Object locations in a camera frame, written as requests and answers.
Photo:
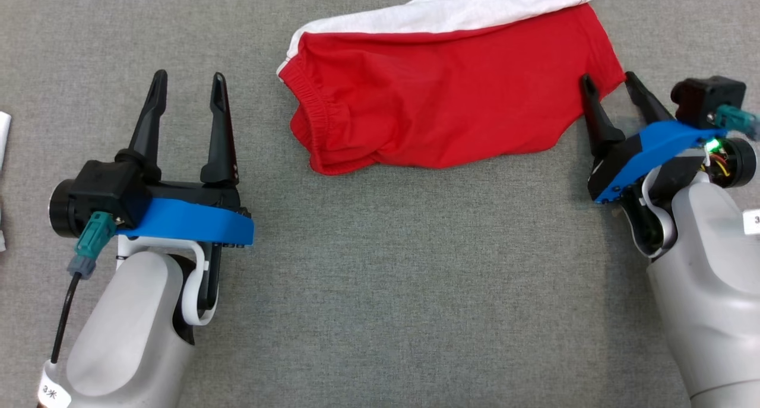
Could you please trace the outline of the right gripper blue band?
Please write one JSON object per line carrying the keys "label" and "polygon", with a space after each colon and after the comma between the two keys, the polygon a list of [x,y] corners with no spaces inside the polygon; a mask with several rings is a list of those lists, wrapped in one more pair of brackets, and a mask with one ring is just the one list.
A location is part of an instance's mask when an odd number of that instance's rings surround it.
{"label": "right gripper blue band", "polygon": [[634,184],[655,167],[665,164],[677,154],[697,148],[712,138],[725,137],[730,131],[741,132],[751,140],[758,138],[757,121],[731,121],[727,127],[698,129],[676,121],[644,83],[632,71],[625,73],[625,87],[633,104],[649,124],[627,138],[613,126],[600,102],[600,91],[590,74],[582,75],[580,89],[587,136],[594,156],[594,167],[587,180],[587,189],[595,203],[619,198],[623,189]]}

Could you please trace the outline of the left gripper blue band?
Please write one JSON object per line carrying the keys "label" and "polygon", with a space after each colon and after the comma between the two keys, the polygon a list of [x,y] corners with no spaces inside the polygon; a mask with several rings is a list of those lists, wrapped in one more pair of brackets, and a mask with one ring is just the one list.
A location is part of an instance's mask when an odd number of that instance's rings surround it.
{"label": "left gripper blue band", "polygon": [[[129,146],[119,150],[116,162],[131,162],[140,167],[146,180],[160,180],[157,164],[160,119],[166,110],[168,74],[154,74]],[[249,246],[254,241],[255,225],[241,201],[235,138],[226,80],[215,72],[210,110],[211,139],[207,162],[201,168],[201,183],[163,182],[150,186],[154,199],[135,229],[124,224],[116,234],[129,238],[149,237]]]}

